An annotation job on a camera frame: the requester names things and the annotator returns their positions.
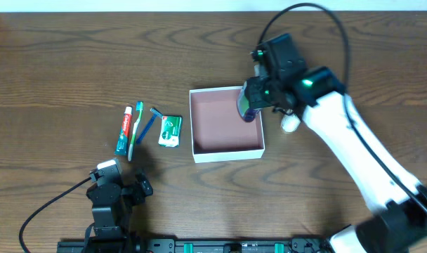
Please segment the clear pump soap bottle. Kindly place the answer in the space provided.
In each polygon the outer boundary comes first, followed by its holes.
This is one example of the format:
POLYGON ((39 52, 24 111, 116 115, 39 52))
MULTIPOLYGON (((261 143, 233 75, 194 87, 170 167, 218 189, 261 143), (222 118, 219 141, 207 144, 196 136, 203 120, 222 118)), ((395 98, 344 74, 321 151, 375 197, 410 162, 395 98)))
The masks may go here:
POLYGON ((261 111, 260 109, 252 109, 249 105, 249 100, 245 96, 245 90, 247 88, 247 82, 245 82, 237 97, 237 111, 240 117, 245 122, 252 122, 255 120, 257 114, 261 111))

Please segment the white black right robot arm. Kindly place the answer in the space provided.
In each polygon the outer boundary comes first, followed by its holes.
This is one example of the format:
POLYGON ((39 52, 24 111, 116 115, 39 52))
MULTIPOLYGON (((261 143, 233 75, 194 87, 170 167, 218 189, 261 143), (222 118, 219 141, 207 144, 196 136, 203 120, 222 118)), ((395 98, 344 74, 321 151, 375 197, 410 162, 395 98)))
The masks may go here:
POLYGON ((254 71, 237 100, 244 119, 266 107, 296 115, 335 154, 373 214, 329 237, 331 252, 407 252, 427 238, 427 187, 387 151, 329 68, 254 71))

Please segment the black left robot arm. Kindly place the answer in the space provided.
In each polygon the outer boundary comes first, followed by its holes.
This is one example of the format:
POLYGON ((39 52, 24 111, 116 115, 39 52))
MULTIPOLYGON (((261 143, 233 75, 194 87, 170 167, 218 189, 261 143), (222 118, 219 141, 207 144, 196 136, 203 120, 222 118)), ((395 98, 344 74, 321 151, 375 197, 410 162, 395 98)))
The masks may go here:
POLYGON ((94 184, 86 196, 92 202, 94 232, 99 240, 121 240, 129 236, 133 207, 145 202, 153 188, 142 171, 133 183, 125 185, 118 169, 95 169, 90 173, 94 184))

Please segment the red green toothpaste tube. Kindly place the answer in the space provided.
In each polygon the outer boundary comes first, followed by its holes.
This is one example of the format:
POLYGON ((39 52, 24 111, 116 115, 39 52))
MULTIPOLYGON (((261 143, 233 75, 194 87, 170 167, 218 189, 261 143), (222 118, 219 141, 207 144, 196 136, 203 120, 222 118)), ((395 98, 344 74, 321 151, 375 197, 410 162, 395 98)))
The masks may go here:
POLYGON ((127 155, 128 143, 129 143, 129 132, 131 128, 131 120, 133 116, 132 107, 127 106, 124 111, 123 120, 121 123, 121 129, 119 132, 119 138, 117 140, 117 146, 115 149, 115 155, 127 155))

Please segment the white patterned lotion tube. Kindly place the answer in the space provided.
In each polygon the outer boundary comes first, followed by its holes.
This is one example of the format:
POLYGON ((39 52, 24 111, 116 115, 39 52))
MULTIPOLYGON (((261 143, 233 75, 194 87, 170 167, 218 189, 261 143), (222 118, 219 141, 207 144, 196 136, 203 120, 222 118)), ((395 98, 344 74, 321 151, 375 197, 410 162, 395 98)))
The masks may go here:
POLYGON ((287 110, 283 116, 280 126, 284 133, 290 134, 298 129, 301 120, 294 114, 292 110, 287 110))

